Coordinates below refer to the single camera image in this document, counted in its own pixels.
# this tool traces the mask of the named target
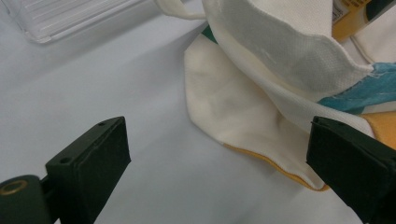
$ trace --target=orange stitched edge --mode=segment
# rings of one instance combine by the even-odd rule
[[[239,147],[233,147],[233,146],[230,146],[228,144],[223,144],[223,145],[225,147],[229,148],[229,149],[232,149],[232,150],[235,150],[235,151],[238,151],[238,152],[242,152],[242,153],[248,154],[250,156],[259,158],[261,160],[267,161],[268,163],[270,163],[270,165],[274,166],[280,173],[282,173],[282,175],[287,176],[288,178],[298,182],[299,184],[303,185],[304,187],[306,187],[308,189],[312,189],[314,191],[325,191],[325,190],[328,190],[330,188],[328,185],[324,185],[323,188],[321,188],[321,189],[314,189],[309,184],[307,184],[302,178],[300,178],[297,175],[292,175],[292,174],[286,172],[284,169],[282,169],[276,163],[271,161],[271,159],[269,159],[268,157],[265,157],[265,156],[263,156],[263,155],[261,155],[259,153],[255,153],[255,152],[252,152],[252,151],[249,151],[249,150],[246,150],[246,149],[242,149],[242,148],[239,148]]]

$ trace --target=orange trim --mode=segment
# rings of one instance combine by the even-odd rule
[[[232,150],[235,150],[235,151],[238,151],[238,152],[242,152],[242,153],[248,154],[250,156],[259,158],[261,160],[267,161],[268,163],[270,163],[270,165],[274,166],[282,175],[285,175],[288,178],[290,178],[290,179],[292,179],[294,181],[297,181],[299,184],[303,185],[304,187],[306,187],[308,189],[312,189],[314,191],[325,191],[325,190],[330,188],[329,186],[324,185],[323,188],[321,188],[321,189],[314,189],[308,183],[306,183],[302,178],[300,178],[298,175],[293,175],[293,174],[290,174],[290,173],[286,172],[279,165],[277,165],[274,161],[271,161],[271,159],[269,159],[268,157],[265,157],[265,156],[263,156],[263,155],[261,155],[259,153],[256,153],[256,152],[252,152],[252,151],[249,151],[249,150],[246,150],[246,149],[242,149],[240,147],[233,147],[233,146],[230,146],[228,144],[223,144],[223,145],[225,147],[229,148],[229,149],[232,149]]]
[[[362,118],[369,122],[376,140],[388,147],[396,149],[396,112],[363,114]]]

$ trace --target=clear plastic container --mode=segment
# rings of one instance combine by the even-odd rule
[[[144,0],[1,0],[25,35],[37,43],[69,35]]]

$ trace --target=blue stripe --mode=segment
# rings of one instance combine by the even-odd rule
[[[396,101],[396,63],[375,63],[374,71],[353,87],[318,103],[359,114],[367,105]]]

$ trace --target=white table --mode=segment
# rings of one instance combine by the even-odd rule
[[[97,224],[361,223],[331,190],[305,189],[190,122],[183,51],[204,21],[147,1],[41,46],[0,9],[0,182],[44,177],[92,125],[124,116],[132,162]]]

